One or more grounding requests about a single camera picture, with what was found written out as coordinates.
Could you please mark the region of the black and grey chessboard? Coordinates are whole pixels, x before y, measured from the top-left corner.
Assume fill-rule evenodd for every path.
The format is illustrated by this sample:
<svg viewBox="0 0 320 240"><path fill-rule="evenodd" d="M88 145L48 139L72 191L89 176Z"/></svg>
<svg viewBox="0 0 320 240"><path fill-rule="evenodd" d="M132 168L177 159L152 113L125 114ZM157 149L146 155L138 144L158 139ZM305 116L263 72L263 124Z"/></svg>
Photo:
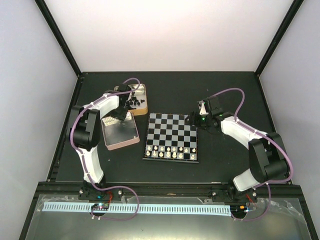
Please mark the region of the black and grey chessboard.
<svg viewBox="0 0 320 240"><path fill-rule="evenodd" d="M186 125L183 114L167 114L167 113L150 113L148 118L147 133L143 159L153 161L168 161L181 163L198 163L198 130L194 126ZM153 156L154 146L157 146L157 157ZM166 157L167 148L170 147L170 158ZM188 152L184 152L184 148L189 148ZM159 157L159 153L163 152L164 156ZM176 153L176 158L172 158L172 154ZM183 158L179 159L179 153L183 154Z"/></svg>

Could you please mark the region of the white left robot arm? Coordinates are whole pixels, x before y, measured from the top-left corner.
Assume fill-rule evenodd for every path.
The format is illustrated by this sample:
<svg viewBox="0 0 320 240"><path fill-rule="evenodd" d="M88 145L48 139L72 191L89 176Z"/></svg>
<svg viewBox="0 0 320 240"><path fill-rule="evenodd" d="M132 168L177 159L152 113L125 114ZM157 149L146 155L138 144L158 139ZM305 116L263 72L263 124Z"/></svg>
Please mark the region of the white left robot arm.
<svg viewBox="0 0 320 240"><path fill-rule="evenodd" d="M131 88L122 83L117 90L108 90L98 99L86 105L76 105L71 110L67 138L79 156L84 182L91 185L89 193L97 200L103 199L108 192L102 184L104 172L100 165L98 144L101 135L101 119L111 115L124 121L128 112L126 102L138 90L140 84Z"/></svg>

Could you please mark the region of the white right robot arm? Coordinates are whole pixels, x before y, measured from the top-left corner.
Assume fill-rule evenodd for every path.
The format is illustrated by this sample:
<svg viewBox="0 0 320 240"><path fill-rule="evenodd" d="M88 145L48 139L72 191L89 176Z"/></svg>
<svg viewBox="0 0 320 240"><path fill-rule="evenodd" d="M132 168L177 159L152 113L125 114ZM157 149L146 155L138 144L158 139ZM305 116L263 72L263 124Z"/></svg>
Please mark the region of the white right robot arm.
<svg viewBox="0 0 320 240"><path fill-rule="evenodd" d="M199 101L198 110L191 112L185 123L200 129L214 127L248 150L249 168L228 183L227 195L234 202L240 201L249 189L281 183L292 173L281 136L258 131L235 114L224 111L216 96Z"/></svg>

